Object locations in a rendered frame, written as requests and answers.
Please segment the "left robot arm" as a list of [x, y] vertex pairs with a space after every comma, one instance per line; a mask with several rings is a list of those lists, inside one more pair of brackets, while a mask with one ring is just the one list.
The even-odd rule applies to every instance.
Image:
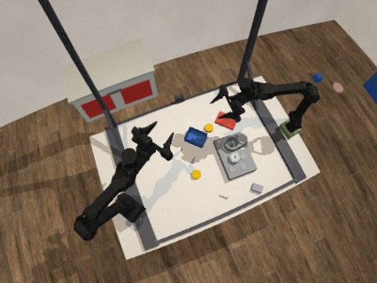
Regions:
[[[256, 86], [257, 83], [257, 86]], [[306, 84], [306, 86], [305, 86]], [[255, 87], [254, 87], [255, 85]], [[302, 116], [307, 111], [309, 106], [312, 103], [316, 103], [319, 100], [319, 92], [317, 86], [311, 84], [310, 82], [299, 81], [297, 83], [288, 83], [274, 85], [272, 83], [263, 83], [258, 81], [250, 80], [249, 78], [241, 78], [238, 81], [238, 86], [242, 91], [244, 99], [247, 102], [254, 99], [260, 100], [269, 100], [275, 96], [289, 95], [289, 94], [298, 94], [301, 93], [304, 95], [304, 99], [298, 105], [295, 111], [289, 113], [289, 120], [285, 127], [293, 133], [297, 129], [302, 127]], [[259, 95], [260, 94], [260, 95]], [[241, 102], [240, 96], [235, 96], [231, 98], [231, 108], [234, 113], [238, 112], [239, 115], [242, 115], [245, 112], [245, 109], [242, 107], [244, 103]], [[310, 101], [310, 102], [309, 102]], [[301, 126], [300, 126], [301, 125]]]

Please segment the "red rectangular block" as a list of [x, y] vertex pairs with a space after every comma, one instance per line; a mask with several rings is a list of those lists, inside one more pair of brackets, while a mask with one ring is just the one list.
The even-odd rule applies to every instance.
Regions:
[[[220, 111], [219, 112], [219, 116], [225, 114], [224, 112]], [[218, 117], [216, 118], [215, 120], [215, 123], [221, 125], [221, 126], [224, 126], [224, 127], [227, 127], [231, 130], [234, 130], [235, 128], [235, 124], [236, 124], [236, 121], [235, 120], [232, 120], [232, 119], [218, 119]]]

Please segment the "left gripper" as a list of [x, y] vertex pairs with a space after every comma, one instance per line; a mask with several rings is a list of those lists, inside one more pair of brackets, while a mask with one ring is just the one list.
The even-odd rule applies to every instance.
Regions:
[[[219, 93], [220, 93], [220, 96], [219, 96], [219, 93], [217, 94], [217, 96], [210, 102], [210, 104], [212, 104], [212, 103], [215, 103], [216, 101], [218, 101], [219, 99], [222, 99], [223, 98], [223, 96], [227, 99], [228, 98], [228, 100], [230, 100], [231, 98], [233, 98], [233, 97], [235, 97], [235, 96], [240, 96], [241, 97], [241, 102], [242, 103], [246, 103], [246, 101], [245, 101], [245, 99], [244, 99], [244, 97], [243, 97], [243, 95], [242, 95], [242, 92], [240, 92], [240, 93], [237, 93], [236, 95], [234, 95], [234, 96], [229, 96], [228, 95], [228, 92], [227, 92], [227, 88], [226, 88], [226, 86], [223, 84], [223, 85], [220, 85], [219, 86], [219, 89], [220, 89], [220, 91], [219, 91]], [[219, 96], [219, 97], [218, 97]], [[227, 102], [228, 102], [228, 104], [229, 104], [229, 106], [230, 106], [230, 101], [228, 101], [227, 100]], [[231, 106], [230, 106], [230, 108], [231, 108]], [[241, 116], [238, 114], [238, 113], [234, 113], [234, 111], [233, 111], [233, 109], [231, 108], [231, 110], [232, 110], [232, 112], [230, 111], [230, 112], [228, 112], [228, 113], [226, 113], [226, 114], [224, 114], [224, 115], [222, 115], [222, 116], [220, 116], [219, 117], [219, 119], [232, 119], [232, 120], [235, 120], [236, 121], [236, 123], [238, 123], [238, 122], [240, 122], [241, 121]]]

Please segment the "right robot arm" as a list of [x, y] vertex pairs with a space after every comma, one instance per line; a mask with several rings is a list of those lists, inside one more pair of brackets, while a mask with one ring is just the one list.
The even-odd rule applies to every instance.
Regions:
[[[146, 133], [136, 133], [132, 137], [132, 141], [138, 144], [135, 149], [141, 149], [144, 156], [154, 149], [152, 146], [152, 138]], [[117, 164], [111, 184], [94, 202], [84, 209], [82, 215], [75, 219], [73, 230], [84, 241], [91, 241], [95, 237], [98, 227], [102, 226], [120, 212], [131, 216], [137, 208], [132, 198], [125, 193], [119, 193], [126, 191], [129, 187], [134, 185], [136, 175], [146, 162], [132, 148], [124, 149], [121, 154], [121, 159], [122, 163], [119, 161]], [[118, 197], [115, 203], [106, 208], [117, 195]]]

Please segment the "yellow short cylinder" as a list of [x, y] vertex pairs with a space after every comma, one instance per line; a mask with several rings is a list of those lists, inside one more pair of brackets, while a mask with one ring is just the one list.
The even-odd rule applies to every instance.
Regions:
[[193, 179], [197, 180], [197, 179], [200, 178], [200, 176], [201, 176], [200, 171], [198, 171], [198, 170], [194, 170], [194, 171], [192, 172], [192, 178], [193, 178]]
[[213, 125], [212, 124], [206, 124], [205, 127], [204, 127], [204, 130], [207, 133], [210, 133], [213, 130]]

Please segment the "blue open tray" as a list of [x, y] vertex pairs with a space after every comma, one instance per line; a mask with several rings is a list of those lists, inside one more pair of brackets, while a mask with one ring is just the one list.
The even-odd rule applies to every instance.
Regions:
[[207, 133], [202, 132], [198, 129], [195, 129], [194, 127], [191, 127], [187, 131], [184, 137], [184, 141], [190, 144], [193, 144], [199, 148], [202, 148], [206, 138], [207, 138]]

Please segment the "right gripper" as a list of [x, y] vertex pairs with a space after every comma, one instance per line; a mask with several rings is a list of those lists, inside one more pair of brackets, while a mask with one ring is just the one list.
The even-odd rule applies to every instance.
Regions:
[[[154, 123], [152, 123], [152, 124], [150, 124], [149, 126], [146, 126], [146, 127], [138, 127], [137, 128], [136, 126], [134, 126], [131, 133], [132, 133], [132, 135], [134, 135], [136, 133], [138, 133], [138, 134], [146, 133], [148, 135], [151, 132], [151, 130], [155, 127], [156, 124], [157, 124], [157, 121], [155, 121]], [[173, 158], [173, 152], [170, 150], [173, 135], [174, 135], [174, 132], [172, 132], [172, 134], [169, 136], [167, 141], [164, 143], [163, 148], [159, 147], [156, 143], [152, 142], [152, 146], [154, 147], [154, 149], [150, 153], [148, 153], [147, 155], [144, 156], [142, 154], [143, 151], [141, 149], [139, 149], [139, 150], [136, 149], [136, 152], [146, 163], [147, 163], [148, 159], [153, 155], [153, 153], [156, 152], [156, 150], [160, 153], [161, 157], [163, 157], [167, 161], [170, 161]], [[157, 147], [155, 147], [155, 146], [157, 146]]]

